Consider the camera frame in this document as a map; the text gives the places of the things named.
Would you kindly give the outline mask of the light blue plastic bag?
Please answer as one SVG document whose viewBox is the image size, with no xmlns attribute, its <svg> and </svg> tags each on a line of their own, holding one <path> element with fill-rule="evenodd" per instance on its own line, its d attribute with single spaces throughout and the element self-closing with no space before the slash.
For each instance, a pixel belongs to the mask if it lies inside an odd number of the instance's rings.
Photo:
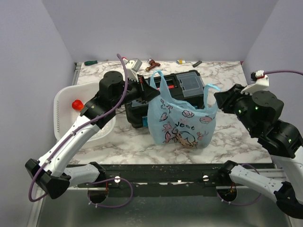
<svg viewBox="0 0 303 227">
<path fill-rule="evenodd" d="M 194 108 L 189 102 L 174 99 L 160 70 L 150 77 L 150 86 L 156 88 L 154 75 L 160 76 L 160 95 L 148 103 L 147 123 L 157 145 L 179 143 L 188 148 L 207 147 L 216 127 L 217 103 L 207 105 L 208 91 L 221 89 L 213 84 L 204 88 L 203 109 Z"/>
</svg>

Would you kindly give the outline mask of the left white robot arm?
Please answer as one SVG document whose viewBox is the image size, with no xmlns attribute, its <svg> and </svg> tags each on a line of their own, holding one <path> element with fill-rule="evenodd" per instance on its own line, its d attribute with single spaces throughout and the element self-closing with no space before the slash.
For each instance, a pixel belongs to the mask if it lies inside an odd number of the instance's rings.
<svg viewBox="0 0 303 227">
<path fill-rule="evenodd" d="M 69 187 L 83 183 L 101 186 L 106 180 L 104 168 L 97 162 L 68 167 L 82 146 L 116 115 L 116 108 L 133 100 L 149 102 L 160 95 L 143 76 L 128 80 L 118 71 L 109 71 L 99 81 L 99 90 L 89 100 L 66 134 L 38 160 L 29 159 L 25 168 L 46 195 L 57 199 Z"/>
</svg>

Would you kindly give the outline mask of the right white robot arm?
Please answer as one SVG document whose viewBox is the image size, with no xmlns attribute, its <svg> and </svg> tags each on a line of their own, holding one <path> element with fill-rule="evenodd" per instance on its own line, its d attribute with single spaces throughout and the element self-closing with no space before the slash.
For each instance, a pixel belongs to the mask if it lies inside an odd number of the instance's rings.
<svg viewBox="0 0 303 227">
<path fill-rule="evenodd" d="M 279 181 L 254 173 L 241 165 L 227 161 L 218 170 L 223 185 L 238 183 L 273 200 L 286 215 L 303 218 L 303 138 L 292 124 L 279 119 L 284 103 L 270 91 L 245 94 L 244 87 L 235 84 L 214 97 L 224 113 L 235 114 L 251 138 L 282 167 L 287 181 Z"/>
</svg>

